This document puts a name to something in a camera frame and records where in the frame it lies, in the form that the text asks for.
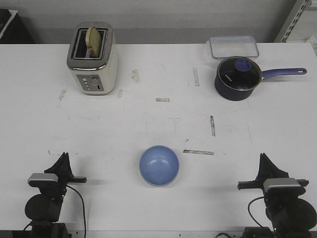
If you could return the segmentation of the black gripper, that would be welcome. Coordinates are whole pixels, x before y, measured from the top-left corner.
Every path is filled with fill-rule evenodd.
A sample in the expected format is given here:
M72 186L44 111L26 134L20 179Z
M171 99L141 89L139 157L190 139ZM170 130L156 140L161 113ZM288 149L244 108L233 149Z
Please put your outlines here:
M76 177L72 173L69 154L63 152L51 169L44 170L44 175L52 181L43 182L39 190L41 194L49 198L63 198L66 195L66 187L69 183L86 183L86 177Z
M265 153L260 154L259 171L255 180L240 181L237 188L261 189L266 206L284 206L306 192L307 179L295 179L280 170Z

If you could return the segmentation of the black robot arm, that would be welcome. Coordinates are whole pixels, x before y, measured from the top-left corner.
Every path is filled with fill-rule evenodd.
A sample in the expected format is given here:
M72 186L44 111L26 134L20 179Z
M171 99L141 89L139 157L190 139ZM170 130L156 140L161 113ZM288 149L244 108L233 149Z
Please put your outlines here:
M69 154L62 153L54 165L43 173L33 173L28 178L31 187L40 193L32 196L25 205L25 215L31 220L27 227L32 229L29 238L71 238L65 223L59 222L61 208L67 189L73 190L82 202L84 237L87 234L85 203L82 195L69 183L86 183L86 177L76 177L72 173Z
M307 179L291 178L279 169L265 153L260 154L259 171L253 181L240 181L237 188L261 189L265 214L272 229L255 220L256 227L245 227L244 238L310 238L310 229L317 225L315 208L299 196L306 192Z

